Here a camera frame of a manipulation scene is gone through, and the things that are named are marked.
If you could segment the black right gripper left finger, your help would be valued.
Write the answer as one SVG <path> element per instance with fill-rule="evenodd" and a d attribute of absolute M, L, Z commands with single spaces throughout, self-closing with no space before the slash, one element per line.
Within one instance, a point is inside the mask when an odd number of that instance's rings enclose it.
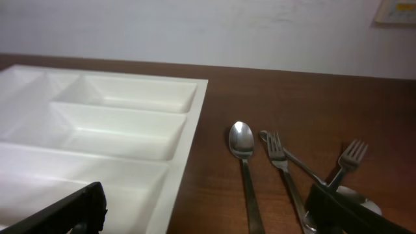
<path fill-rule="evenodd" d="M 2 234 L 91 233 L 103 230 L 107 214 L 103 186 L 93 182 L 31 216 L 1 230 Z"/>

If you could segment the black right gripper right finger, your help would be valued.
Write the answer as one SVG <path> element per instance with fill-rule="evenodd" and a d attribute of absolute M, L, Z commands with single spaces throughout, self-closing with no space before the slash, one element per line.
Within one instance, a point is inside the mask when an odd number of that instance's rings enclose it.
<path fill-rule="evenodd" d="M 349 234 L 411 234 L 410 230 L 321 184 L 311 186 L 305 206 L 320 234 L 343 231 Z"/>

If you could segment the large steel spoon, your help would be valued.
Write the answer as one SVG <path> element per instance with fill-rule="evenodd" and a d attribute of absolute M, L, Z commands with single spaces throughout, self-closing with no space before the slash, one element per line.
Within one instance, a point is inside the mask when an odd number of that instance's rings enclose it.
<path fill-rule="evenodd" d="M 265 234 L 265 228 L 255 196 L 254 185 L 248 164 L 254 154 L 254 138 L 250 127 L 241 121 L 235 122 L 230 129 L 228 144 L 230 152 L 241 161 L 242 176 L 246 195 L 246 208 L 250 234 Z"/>

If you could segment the steel fork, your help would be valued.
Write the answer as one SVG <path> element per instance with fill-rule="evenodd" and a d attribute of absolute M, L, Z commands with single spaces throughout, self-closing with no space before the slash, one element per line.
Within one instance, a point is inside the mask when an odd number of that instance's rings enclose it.
<path fill-rule="evenodd" d="M 336 191 L 341 185 L 344 177 L 350 173 L 356 171 L 368 150 L 369 145 L 364 141 L 354 139 L 350 145 L 343 151 L 338 159 L 338 165 L 340 166 L 339 171 L 332 179 L 328 188 Z"/>
<path fill-rule="evenodd" d="M 278 135 L 275 133 L 266 133 L 266 141 L 267 141 L 267 148 L 268 148 L 268 156 L 273 166 L 279 169 L 282 172 L 283 178 L 289 189 L 289 196 L 294 205 L 294 209 L 296 211 L 296 216 L 298 221 L 300 222 L 301 229 L 303 233 L 306 234 L 313 234 L 316 233 L 315 227 L 311 229 L 307 224 L 304 222 L 304 218 L 306 215 L 306 210 L 302 199 L 300 197 L 300 193 L 293 181 L 289 170 L 289 163 L 288 160 L 283 152 L 283 148 L 281 146 L 280 140 Z"/>

